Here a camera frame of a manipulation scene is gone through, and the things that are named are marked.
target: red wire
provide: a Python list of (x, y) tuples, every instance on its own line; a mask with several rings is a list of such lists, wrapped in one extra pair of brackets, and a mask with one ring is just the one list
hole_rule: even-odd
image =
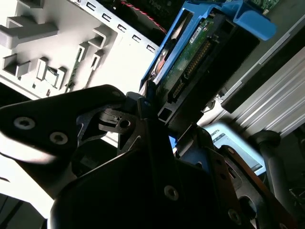
[(167, 31), (165, 30), (165, 28), (163, 28), (160, 24), (158, 24), (151, 16), (149, 16), (147, 13), (143, 12), (142, 10), (140, 10), (139, 8), (136, 8), (134, 5), (131, 5), (128, 2), (125, 1), (121, 1), (121, 3), (125, 6), (128, 6), (130, 8), (133, 8), (134, 10), (137, 10), (138, 12), (140, 12), (141, 14), (145, 15), (149, 20), (151, 20), (156, 26), (158, 26), (160, 28), (160, 30), (162, 30), (162, 32), (164, 32), (165, 34), (167, 33)]

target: green circuit board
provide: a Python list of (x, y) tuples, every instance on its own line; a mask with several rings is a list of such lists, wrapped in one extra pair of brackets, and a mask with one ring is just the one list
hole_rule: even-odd
[(162, 80), (160, 86), (157, 89), (157, 97), (162, 98), (165, 103), (167, 100), (166, 94), (172, 91), (172, 96), (175, 98), (184, 87), (184, 83), (180, 81), (181, 76), (188, 79), (192, 75), (192, 72), (197, 67), (200, 59), (204, 56), (207, 50), (210, 48), (211, 43), (206, 39), (208, 31), (213, 26), (214, 22), (212, 19), (207, 18), (199, 23), (197, 29), (193, 33), (189, 42), (181, 52), (180, 56), (172, 66), (167, 76)]

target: mounting hole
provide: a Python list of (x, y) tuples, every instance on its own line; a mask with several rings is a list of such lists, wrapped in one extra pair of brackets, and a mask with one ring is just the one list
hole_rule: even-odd
[(161, 120), (163, 120), (163, 121), (167, 121), (167, 119), (172, 115), (172, 111), (171, 110), (169, 110), (169, 109), (167, 109), (167, 108), (164, 108), (162, 111), (161, 111), (161, 113), (160, 113), (160, 115), (159, 115), (159, 118), (161, 119)]
[(21, 130), (31, 130), (35, 127), (35, 122), (28, 117), (19, 117), (14, 120), (14, 125)]
[(50, 135), (50, 141), (57, 145), (64, 145), (68, 142), (68, 136), (62, 132), (54, 132)]
[(223, 180), (226, 180), (226, 179), (227, 179), (227, 177), (226, 177), (225, 174), (223, 174), (223, 173), (220, 174), (220, 177), (221, 177)]
[(177, 201), (179, 198), (178, 191), (173, 186), (170, 185), (165, 186), (164, 194), (168, 199), (172, 201)]
[(121, 121), (120, 123), (121, 128), (127, 128), (129, 126), (130, 126), (130, 122), (128, 120)]

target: circuit board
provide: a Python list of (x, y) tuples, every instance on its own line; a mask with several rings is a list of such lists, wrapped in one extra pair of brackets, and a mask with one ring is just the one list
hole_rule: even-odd
[(254, 4), (263, 9), (263, 15), (266, 15), (280, 0), (251, 0)]
[[(205, 19), (199, 24), (189, 42), (185, 46), (184, 50), (178, 57), (177, 61), (167, 76), (162, 80), (157, 89), (157, 97), (164, 100), (160, 101), (161, 103), (165, 102), (167, 99), (166, 94), (172, 90), (182, 75), (188, 79), (188, 77), (191, 75), (199, 63), (200, 59), (204, 56), (210, 47), (211, 43), (207, 41), (206, 38), (208, 31), (213, 24), (213, 20), (209, 18)], [(184, 83), (180, 82), (180, 84), (175, 88), (175, 91), (173, 92), (173, 97), (175, 97), (180, 92), (183, 86)]]

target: label sticker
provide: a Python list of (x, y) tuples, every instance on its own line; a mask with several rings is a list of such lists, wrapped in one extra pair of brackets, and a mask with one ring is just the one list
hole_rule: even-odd
[(193, 36), (191, 37), (191, 39), (190, 39), (190, 43), (191, 43), (191, 44), (196, 40), (196, 38), (197, 38), (197, 36), (198, 36), (198, 34), (200, 33), (201, 30), (202, 30), (202, 27), (201, 27), (201, 26), (199, 26), (199, 27), (196, 29), (194, 35), (193, 35)]

